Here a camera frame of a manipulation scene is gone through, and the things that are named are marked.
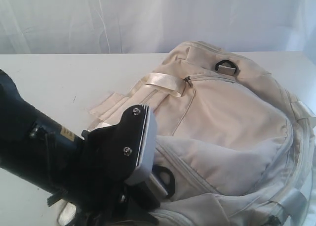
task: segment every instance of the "black device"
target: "black device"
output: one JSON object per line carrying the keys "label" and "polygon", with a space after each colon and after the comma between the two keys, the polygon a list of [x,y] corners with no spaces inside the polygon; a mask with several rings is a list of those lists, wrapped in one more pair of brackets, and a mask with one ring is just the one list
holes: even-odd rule
{"label": "black device", "polygon": [[[175,191],[172,173],[153,167],[156,123],[149,107],[128,108],[114,126],[83,131],[82,137],[25,102],[0,70],[0,167],[77,206],[68,225],[101,226],[146,221],[160,206],[146,184],[154,178],[164,197]],[[170,176],[165,184],[159,174]]]}

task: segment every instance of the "white curtain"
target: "white curtain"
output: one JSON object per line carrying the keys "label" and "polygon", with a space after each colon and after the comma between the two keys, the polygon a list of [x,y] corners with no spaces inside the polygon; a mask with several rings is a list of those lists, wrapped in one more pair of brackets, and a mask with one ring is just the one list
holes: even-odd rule
{"label": "white curtain", "polygon": [[315,55],[316,0],[0,0],[0,53],[230,51]]}

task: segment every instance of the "tabletop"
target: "tabletop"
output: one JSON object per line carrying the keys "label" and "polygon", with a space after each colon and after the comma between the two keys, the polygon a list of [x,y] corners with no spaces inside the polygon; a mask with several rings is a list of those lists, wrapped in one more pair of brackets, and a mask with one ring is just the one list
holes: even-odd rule
{"label": "tabletop", "polygon": [[[316,111],[316,66],[300,51],[237,52],[273,77]],[[0,69],[21,96],[38,110],[80,135],[94,120],[88,111],[111,92],[127,93],[167,54],[0,55]],[[0,225],[53,226],[57,211],[49,194],[0,170]]]}

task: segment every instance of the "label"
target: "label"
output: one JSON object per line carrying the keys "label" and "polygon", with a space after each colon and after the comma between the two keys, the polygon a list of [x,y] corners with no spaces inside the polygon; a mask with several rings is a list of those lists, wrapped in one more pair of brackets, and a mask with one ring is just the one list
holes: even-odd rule
{"label": "label", "polygon": [[60,134],[64,137],[66,137],[67,139],[69,139],[70,141],[74,142],[75,140],[75,134],[72,133],[69,129],[65,128],[65,127],[61,127],[61,131]]}

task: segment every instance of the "beige backpack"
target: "beige backpack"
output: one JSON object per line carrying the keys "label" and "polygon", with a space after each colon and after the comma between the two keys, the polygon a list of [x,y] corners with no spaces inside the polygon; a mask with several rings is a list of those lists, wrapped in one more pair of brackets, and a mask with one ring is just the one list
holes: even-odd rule
{"label": "beige backpack", "polygon": [[161,226],[300,225],[311,193],[315,116],[243,56],[184,42],[128,95],[91,110],[117,124],[135,104],[158,123],[155,164],[176,193],[151,212]]}

